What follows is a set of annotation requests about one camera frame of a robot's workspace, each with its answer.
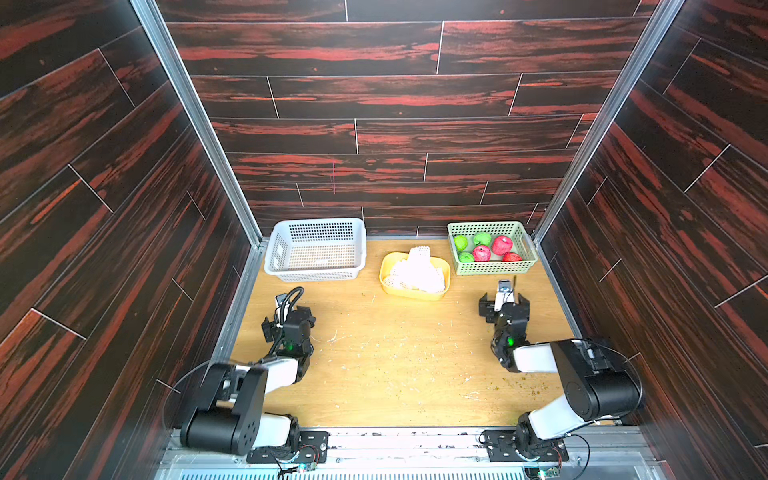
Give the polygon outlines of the right aluminium frame post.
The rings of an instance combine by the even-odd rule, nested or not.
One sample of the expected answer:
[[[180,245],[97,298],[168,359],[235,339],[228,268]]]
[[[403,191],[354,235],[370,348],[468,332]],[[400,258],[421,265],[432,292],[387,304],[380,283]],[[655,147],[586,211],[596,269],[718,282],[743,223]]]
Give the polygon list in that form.
[[[546,238],[548,230],[553,225],[558,213],[565,205],[569,195],[586,170],[591,158],[597,151],[604,136],[607,134],[684,3],[684,0],[661,1],[651,15],[624,68],[617,77],[614,87],[608,94],[605,103],[578,148],[571,166],[549,204],[547,213],[534,233],[533,242],[537,247]]]

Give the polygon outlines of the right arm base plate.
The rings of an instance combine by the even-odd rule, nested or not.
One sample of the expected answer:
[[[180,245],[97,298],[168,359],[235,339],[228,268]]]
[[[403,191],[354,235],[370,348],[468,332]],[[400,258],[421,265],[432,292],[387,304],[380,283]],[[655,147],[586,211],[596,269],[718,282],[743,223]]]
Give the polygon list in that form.
[[[515,428],[484,430],[479,435],[492,463],[499,462],[554,462],[569,459],[563,438],[541,440],[527,429],[518,434]]]

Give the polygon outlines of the white plastic mesh basket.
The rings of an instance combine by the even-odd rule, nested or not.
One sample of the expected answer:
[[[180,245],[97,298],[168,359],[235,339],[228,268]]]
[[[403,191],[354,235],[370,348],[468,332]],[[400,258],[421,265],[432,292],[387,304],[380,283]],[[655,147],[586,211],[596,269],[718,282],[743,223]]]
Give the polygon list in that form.
[[[264,270],[286,283],[354,280],[366,260],[361,219],[287,220],[269,237]]]

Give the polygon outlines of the yellow plastic tub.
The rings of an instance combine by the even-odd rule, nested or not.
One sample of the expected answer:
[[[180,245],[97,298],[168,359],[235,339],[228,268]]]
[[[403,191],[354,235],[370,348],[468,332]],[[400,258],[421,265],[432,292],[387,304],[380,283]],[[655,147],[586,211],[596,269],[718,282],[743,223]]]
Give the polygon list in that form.
[[[429,293],[421,290],[396,288],[394,286],[391,286],[386,281],[393,267],[398,262],[407,260],[408,256],[409,254],[404,252],[391,252],[384,256],[384,258],[382,259],[382,263],[379,271],[379,282],[382,286],[383,291],[392,296],[403,297],[403,298],[413,299],[413,300],[420,300],[420,301],[441,300],[444,297],[444,295],[447,293],[451,284],[451,266],[449,265],[448,262],[446,262],[441,258],[438,258],[438,257],[430,258],[431,265],[439,269],[443,274],[444,288],[440,292]]]

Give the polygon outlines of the red apple netted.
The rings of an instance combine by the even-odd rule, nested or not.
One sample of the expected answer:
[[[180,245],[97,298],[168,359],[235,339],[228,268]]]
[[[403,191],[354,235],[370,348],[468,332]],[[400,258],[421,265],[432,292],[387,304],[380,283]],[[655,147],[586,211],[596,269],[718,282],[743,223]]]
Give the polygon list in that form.
[[[491,260],[492,251],[487,245],[479,244],[473,249],[472,255],[475,262],[488,262]]]
[[[491,252],[494,255],[504,257],[506,254],[510,253],[514,247],[513,240],[505,235],[499,235],[494,238],[490,245]]]
[[[508,252],[503,257],[504,262],[520,262],[523,261],[523,258],[515,253],[515,252]]]

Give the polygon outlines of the aluminium frame post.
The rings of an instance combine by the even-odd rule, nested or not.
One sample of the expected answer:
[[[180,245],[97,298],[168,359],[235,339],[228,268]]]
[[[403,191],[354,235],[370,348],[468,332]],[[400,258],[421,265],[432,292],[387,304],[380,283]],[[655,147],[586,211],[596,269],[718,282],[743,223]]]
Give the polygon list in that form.
[[[565,205],[569,195],[586,170],[591,158],[597,151],[604,136],[607,134],[684,3],[684,0],[661,1],[651,15],[624,68],[617,77],[614,87],[608,94],[605,103],[578,148],[571,166],[549,204],[547,213],[534,233],[533,242],[537,247],[546,238],[548,230],[553,225],[558,213]]]
[[[130,0],[235,213],[254,247],[263,235],[155,1]]]

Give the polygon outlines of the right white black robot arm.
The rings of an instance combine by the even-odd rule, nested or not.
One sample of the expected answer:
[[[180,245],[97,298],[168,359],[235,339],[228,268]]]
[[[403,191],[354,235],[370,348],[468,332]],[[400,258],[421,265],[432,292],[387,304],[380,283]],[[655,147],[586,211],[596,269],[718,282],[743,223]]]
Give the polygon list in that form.
[[[511,373],[555,373],[562,395],[522,414],[513,445],[525,460],[539,460],[568,434],[595,421],[618,419],[640,406],[643,388],[626,368],[614,363],[614,350],[587,339],[548,343],[527,339],[530,302],[511,289],[478,300],[479,315],[494,326],[490,348]]]

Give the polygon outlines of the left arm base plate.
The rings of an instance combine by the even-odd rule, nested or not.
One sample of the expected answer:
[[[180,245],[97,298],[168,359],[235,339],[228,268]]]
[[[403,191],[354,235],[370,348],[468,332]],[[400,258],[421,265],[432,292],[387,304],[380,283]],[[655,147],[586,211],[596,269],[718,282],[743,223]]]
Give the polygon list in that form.
[[[300,430],[297,437],[279,447],[258,447],[246,456],[248,464],[323,464],[327,460],[330,432]]]

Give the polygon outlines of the green plastic mesh basket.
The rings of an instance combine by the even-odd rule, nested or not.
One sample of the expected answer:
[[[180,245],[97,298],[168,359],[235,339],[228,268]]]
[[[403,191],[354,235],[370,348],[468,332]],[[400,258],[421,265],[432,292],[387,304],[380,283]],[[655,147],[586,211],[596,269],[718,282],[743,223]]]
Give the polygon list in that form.
[[[524,225],[519,221],[492,222],[454,222],[447,225],[451,239],[452,258],[456,273],[460,276],[523,274],[538,261],[534,243]],[[498,236],[509,237],[513,243],[511,251],[521,257],[519,261],[505,262],[503,256],[491,254],[488,262],[462,262],[453,238],[465,236],[469,242],[467,251],[472,252],[475,245],[473,237],[478,233],[488,233],[492,240]]]

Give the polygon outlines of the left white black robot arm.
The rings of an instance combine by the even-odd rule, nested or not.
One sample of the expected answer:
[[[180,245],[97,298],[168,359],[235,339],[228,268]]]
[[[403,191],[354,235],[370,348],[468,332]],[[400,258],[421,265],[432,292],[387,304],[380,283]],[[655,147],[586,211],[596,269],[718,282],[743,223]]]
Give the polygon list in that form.
[[[272,349],[249,365],[210,367],[181,423],[182,446],[223,454],[247,455],[276,449],[289,457],[299,451],[299,423],[290,414],[264,410],[266,395],[300,382],[314,353],[311,330],[316,318],[308,307],[282,307],[282,319],[262,323]]]

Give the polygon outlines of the front aluminium rail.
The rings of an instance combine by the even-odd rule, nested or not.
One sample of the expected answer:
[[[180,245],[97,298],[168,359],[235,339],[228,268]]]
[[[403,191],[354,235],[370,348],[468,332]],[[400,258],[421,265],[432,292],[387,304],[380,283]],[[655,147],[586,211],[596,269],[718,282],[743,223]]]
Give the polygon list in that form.
[[[669,479],[636,427],[593,426],[536,461],[509,427],[320,427],[300,453],[233,456],[172,443],[158,479]]]

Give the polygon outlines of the left aluminium frame post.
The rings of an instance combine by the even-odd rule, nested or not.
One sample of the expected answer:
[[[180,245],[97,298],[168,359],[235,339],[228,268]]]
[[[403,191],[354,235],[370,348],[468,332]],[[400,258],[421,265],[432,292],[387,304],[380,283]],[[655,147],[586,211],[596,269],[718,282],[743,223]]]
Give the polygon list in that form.
[[[155,1],[130,0],[235,213],[254,247],[263,235]]]

